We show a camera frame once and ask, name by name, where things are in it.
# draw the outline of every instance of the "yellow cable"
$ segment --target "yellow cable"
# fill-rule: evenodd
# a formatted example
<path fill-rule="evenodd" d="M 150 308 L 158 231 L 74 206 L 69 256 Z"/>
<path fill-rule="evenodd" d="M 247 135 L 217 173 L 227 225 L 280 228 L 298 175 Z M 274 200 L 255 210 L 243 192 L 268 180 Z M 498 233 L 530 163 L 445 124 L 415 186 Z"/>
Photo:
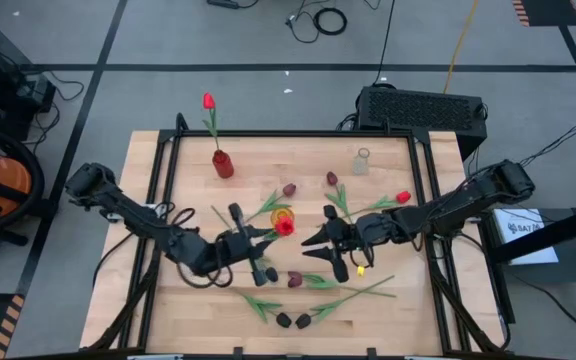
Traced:
<path fill-rule="evenodd" d="M 450 61 L 450 69 L 448 69 L 448 78 L 446 79 L 446 85 L 444 86 L 444 94 L 448 91 L 448 85 L 450 85 L 450 79 L 452 78 L 452 69 L 455 67 L 455 62 L 457 61 L 457 54 L 459 54 L 459 49 L 461 49 L 461 43 L 466 36 L 466 32 L 472 23 L 472 18 L 475 15 L 475 10 L 477 10 L 477 5 L 479 5 L 479 0 L 475 0 L 472 4 L 472 9 L 470 9 L 470 14 L 468 14 L 468 18 L 466 18 L 466 24 L 464 25 L 464 29 L 461 31 L 461 35 L 459 36 L 459 41 L 457 41 L 457 47 L 455 48 L 455 52 L 452 54 L 452 61 Z"/>

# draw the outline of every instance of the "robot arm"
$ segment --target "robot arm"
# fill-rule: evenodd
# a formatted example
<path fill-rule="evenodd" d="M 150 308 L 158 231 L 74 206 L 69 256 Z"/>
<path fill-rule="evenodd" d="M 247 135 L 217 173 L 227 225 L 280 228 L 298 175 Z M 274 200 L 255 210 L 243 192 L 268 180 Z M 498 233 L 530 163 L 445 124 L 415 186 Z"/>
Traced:
<path fill-rule="evenodd" d="M 528 199 L 535 185 L 517 163 L 504 160 L 486 167 L 464 181 L 452 192 L 421 206 L 404 206 L 381 213 L 361 216 L 355 224 L 337 217 L 335 208 L 324 206 L 328 222 L 321 230 L 304 241 L 302 246 L 324 244 L 332 247 L 305 251 L 303 254 L 330 261 L 335 278 L 348 280 L 348 270 L 342 255 L 361 249 L 373 266 L 373 247 L 388 241 L 395 244 L 411 242 L 419 233 L 448 236 L 464 226 L 467 218 L 494 203 L 514 204 Z"/>
<path fill-rule="evenodd" d="M 138 237 L 152 238 L 165 256 L 175 263 L 187 265 L 198 276 L 206 276 L 220 268 L 249 259 L 252 275 L 257 286 L 266 282 L 255 260 L 263 256 L 270 241 L 256 245 L 251 239 L 263 236 L 271 229 L 256 229 L 244 226 L 239 205 L 231 204 L 228 209 L 237 224 L 238 232 L 226 231 L 219 241 L 209 243 L 199 236 L 199 229 L 184 229 L 167 224 L 155 210 L 141 206 L 125 196 L 115 184 L 112 171 L 99 164 L 84 164 L 66 183 L 66 193 L 72 202 L 86 210 L 99 206 L 100 212 L 114 212 L 124 219 L 126 228 Z"/>

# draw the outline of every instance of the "black metal frame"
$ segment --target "black metal frame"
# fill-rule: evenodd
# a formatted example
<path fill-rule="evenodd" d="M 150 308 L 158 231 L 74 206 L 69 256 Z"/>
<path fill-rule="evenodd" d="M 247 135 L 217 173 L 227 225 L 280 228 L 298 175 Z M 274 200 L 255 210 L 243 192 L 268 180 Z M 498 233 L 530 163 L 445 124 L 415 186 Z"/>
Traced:
<path fill-rule="evenodd" d="M 410 154 L 410 162 L 411 162 L 411 168 L 412 168 L 412 175 L 413 175 L 413 180 L 415 183 L 415 191 L 417 193 L 417 201 L 419 204 L 423 204 L 425 203 L 425 195 L 424 195 L 424 188 L 423 188 L 423 182 L 422 182 L 422 178 L 421 178 L 421 169 L 420 169 L 420 165 L 419 165 L 419 158 L 418 158 L 418 154 L 417 154 L 417 148 L 416 148 L 416 140 L 417 137 L 415 136 L 416 134 L 413 134 L 412 131 L 410 130 L 390 130 L 387 129 L 385 132 L 384 131 L 346 131 L 346 132 L 339 132 L 339 131 L 275 131 L 275 130 L 270 130 L 270 131 L 266 131 L 266 130 L 222 130 L 219 133 L 219 136 L 221 137 L 338 137 L 338 138 L 362 138 L 362 137 L 394 137 L 394 138 L 404 138 L 407 140 L 408 143 L 408 150 L 409 150 L 409 154 Z M 174 182 L 174 177 L 175 177 L 175 172 L 176 172 L 176 166 L 177 166 L 177 159 L 178 159 L 178 155 L 179 155 L 179 146 L 181 143 L 181 139 L 183 137 L 209 137 L 211 136 L 210 133 L 208 131 L 205 130 L 189 130 L 186 122 L 184 121 L 183 117 L 181 116 L 181 114 L 179 114 L 177 116 L 177 129 L 174 130 L 160 130 L 159 132 L 159 137 L 157 140 L 157 148 L 155 150 L 155 158 L 154 158 L 154 163 L 153 163 L 153 169 L 151 172 L 151 177 L 150 177 L 150 184 L 148 187 L 148 194 L 147 194 L 147 202 L 149 203 L 154 203 L 155 202 L 155 198 L 156 198 L 156 188 L 157 188 L 157 183 L 160 177 L 160 173 L 161 173 L 161 163 L 163 161 L 163 154 L 164 154 L 164 150 L 166 147 L 166 144 L 168 143 L 168 141 L 170 139 L 172 139 L 172 151 L 170 154 L 170 159 L 169 159 L 169 165 L 168 165 L 168 171 L 167 171 L 167 175 L 166 175 L 166 181 L 165 181 L 165 190 L 164 190 L 164 194 L 163 194 L 163 198 L 162 201 L 163 202 L 167 202 L 170 201 L 171 196 L 172 196 L 172 186 L 173 186 L 173 182 Z M 434 165 L 434 160 L 433 160 L 433 156 L 432 156 L 432 149 L 430 148 L 430 143 L 427 140 L 428 136 L 420 136 L 420 138 L 424 139 L 422 140 L 423 143 L 423 148 L 424 148 L 424 154 L 425 154 L 425 159 L 426 159 L 426 165 L 427 165 L 427 171 L 428 171 L 428 176 L 430 179 L 430 184 L 431 184 L 431 191 L 432 191 L 432 196 L 433 197 L 438 197 L 440 196 L 440 192 L 439 192 L 439 182 L 437 179 L 437 174 L 435 171 L 435 165 Z M 130 280 L 130 288 L 129 288 L 129 292 L 128 292 L 128 296 L 130 297 L 136 288 L 136 285 L 139 283 L 139 278 L 140 278 L 140 274 L 142 273 L 143 270 L 143 265 L 144 265 L 144 255 L 145 255 L 145 250 L 146 250 L 146 244 L 147 244 L 147 239 L 139 239 L 139 243 L 137 246 L 137 250 L 135 252 L 135 262 L 133 265 L 133 270 L 132 270 L 132 274 L 131 274 L 131 280 Z M 452 291 L 454 292 L 454 294 L 456 295 L 456 299 L 460 301 L 460 292 L 459 292 L 459 285 L 457 282 L 457 274 L 456 274 L 456 270 L 455 270 L 455 266 L 454 266 L 454 260 L 452 257 L 452 252 L 450 250 L 450 247 L 447 246 L 447 244 L 443 245 L 443 253 L 444 253 L 444 260 L 445 260 L 445 269 L 447 271 L 448 274 L 448 279 L 446 280 L 449 284 L 450 287 L 452 289 Z M 430 246 L 424 246 L 426 251 L 426 258 L 427 258 L 427 263 L 428 263 L 428 270 L 429 272 L 432 272 L 432 263 L 436 262 L 436 253 L 435 253 L 435 249 L 434 246 L 432 246 L 432 244 Z M 159 262 L 159 258 L 161 257 L 161 252 L 159 249 L 157 249 L 155 247 L 155 249 L 153 249 L 153 254 L 152 254 L 152 260 L 151 261 L 157 261 Z M 148 340 L 148 333 L 149 333 L 149 326 L 150 326 L 150 320 L 151 320 L 151 316 L 152 316 L 152 308 L 154 305 L 154 296 L 155 296 L 155 290 L 156 290 L 156 286 L 157 286 L 157 281 L 155 280 L 153 282 L 153 285 L 151 286 L 151 288 L 149 288 L 147 294 L 146 294 L 146 299 L 145 299 L 145 303 L 144 303 L 144 309 L 143 309 L 143 317 L 142 317 L 142 321 L 141 321 L 141 325 L 140 325 L 140 329 L 139 329 L 139 335 L 138 335 L 138 343 L 137 343 L 137 347 L 145 349 L 146 345 L 147 345 L 147 340 Z M 446 310 L 444 307 L 444 301 L 443 301 L 443 295 L 442 295 L 442 291 L 439 289 L 439 287 L 435 284 L 432 283 L 431 285 L 432 287 L 432 292 L 433 292 L 433 300 L 434 300 L 434 306 L 435 306 L 435 311 L 436 311 L 436 318 L 437 318 L 437 327 L 438 327 L 438 332 L 439 332 L 439 338 L 440 338 L 440 342 L 441 342 L 441 349 L 442 349 L 442 353 L 444 355 L 447 355 L 451 352 L 454 353 L 454 350 L 452 350 L 452 346 L 450 343 L 450 330 L 448 328 L 447 325 L 447 319 L 446 319 Z M 119 347 L 120 348 L 125 348 L 128 346 L 128 339 L 130 336 L 130 328 L 131 328 L 131 318 L 128 319 L 127 323 L 124 325 L 124 328 L 122 329 L 121 335 L 120 335 L 120 340 L 119 340 Z M 468 332 L 466 330 L 466 327 L 464 326 L 464 324 L 462 323 L 462 321 L 459 319 L 459 317 L 455 317 L 455 321 L 457 324 L 457 328 L 459 331 L 459 342 L 460 342 L 460 346 L 461 346 L 461 350 L 465 351 L 465 352 L 469 352 L 471 351 L 470 348 L 470 343 L 469 343 L 469 336 L 468 336 Z M 223 355 L 191 355 L 193 357 L 198 356 L 197 358 L 201 358 L 202 356 L 206 356 L 209 357 L 211 359 L 216 359 L 216 358 L 237 358 L 237 353 L 240 351 L 240 348 L 235 348 L 234 349 L 234 355 L 228 355 L 228 356 L 223 356 Z M 376 355 L 376 350 L 369 348 L 367 349 L 367 354 L 368 354 L 368 358 L 369 359 L 401 359 L 402 357 L 400 356 L 394 356 L 394 357 L 385 357 L 385 356 L 377 356 Z M 266 358 L 266 355 L 255 355 L 255 358 L 259 357 L 259 359 L 262 358 Z M 309 359 L 315 359 L 315 358 L 321 358 L 321 359 L 327 359 L 330 358 L 328 356 L 322 356 L 322 357 L 308 357 Z M 334 358 L 336 359 L 364 359 L 365 356 L 335 356 Z"/>

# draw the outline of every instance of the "orange flower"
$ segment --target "orange flower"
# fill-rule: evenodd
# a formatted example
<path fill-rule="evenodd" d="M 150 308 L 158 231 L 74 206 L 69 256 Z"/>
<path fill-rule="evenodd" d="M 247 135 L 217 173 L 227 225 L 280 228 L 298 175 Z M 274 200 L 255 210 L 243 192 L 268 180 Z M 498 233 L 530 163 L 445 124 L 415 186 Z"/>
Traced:
<path fill-rule="evenodd" d="M 288 236 L 295 231 L 295 224 L 291 218 L 282 216 L 275 225 L 275 231 L 279 236 Z"/>

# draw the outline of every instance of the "wooden tabletop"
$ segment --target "wooden tabletop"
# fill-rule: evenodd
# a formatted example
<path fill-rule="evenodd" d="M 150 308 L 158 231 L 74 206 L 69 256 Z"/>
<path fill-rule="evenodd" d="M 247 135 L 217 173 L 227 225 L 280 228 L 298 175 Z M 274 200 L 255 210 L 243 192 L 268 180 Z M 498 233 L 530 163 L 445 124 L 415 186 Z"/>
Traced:
<path fill-rule="evenodd" d="M 121 175 L 120 187 L 127 196 L 144 202 L 152 169 L 158 133 L 134 132 Z M 453 133 L 432 133 L 435 167 L 442 192 L 454 189 L 463 179 L 463 166 Z M 293 235 L 273 243 L 266 256 L 279 272 L 279 282 L 256 288 L 246 262 L 232 266 L 237 290 L 266 301 L 280 302 L 282 311 L 293 321 L 308 308 L 340 299 L 348 290 L 288 289 L 289 270 L 317 273 L 334 279 L 328 262 L 301 255 L 300 243 L 318 231 L 324 222 L 325 193 L 334 193 L 325 174 L 335 172 L 345 184 L 350 211 L 361 209 L 384 195 L 390 198 L 409 191 L 408 204 L 416 204 L 410 157 L 405 139 L 396 138 L 221 138 L 235 166 L 227 180 L 217 177 L 211 164 L 212 138 L 184 138 L 177 163 L 172 201 L 177 210 L 196 209 L 184 226 L 199 226 L 201 235 L 212 241 L 225 228 L 210 205 L 226 218 L 227 206 L 240 204 L 250 215 L 273 190 L 287 183 L 297 185 L 295 195 L 285 202 L 296 214 Z M 352 162 L 359 148 L 370 150 L 369 173 L 356 176 Z M 423 150 L 418 146 L 426 199 L 430 198 Z M 162 174 L 166 172 L 168 153 Z M 163 179 L 158 187 L 161 198 Z M 256 227 L 270 227 L 270 214 L 256 217 Z M 110 225 L 104 252 L 126 235 L 123 224 Z M 479 239 L 474 225 L 464 232 Z M 99 272 L 81 345 L 94 342 L 111 323 L 126 300 L 137 240 L 128 242 L 113 254 Z M 497 344 L 503 342 L 486 262 L 481 252 L 467 241 L 453 244 L 461 296 L 479 326 Z M 439 355 L 441 346 L 425 254 L 410 244 L 386 244 L 375 248 L 376 267 L 358 277 L 349 265 L 350 280 L 344 285 L 366 287 L 390 275 L 394 279 L 377 288 L 396 298 L 362 295 L 344 303 L 325 320 L 298 330 L 277 325 L 271 316 L 263 323 L 246 301 L 233 289 L 193 289 L 178 276 L 175 265 L 164 259 L 155 297 L 148 339 L 149 352 L 229 354 L 242 346 L 246 354 L 364 355 L 375 347 L 379 355 Z M 454 314 L 448 305 L 449 322 Z M 141 309 L 135 312 L 130 344 L 136 344 Z M 453 347 L 457 333 L 451 326 Z"/>

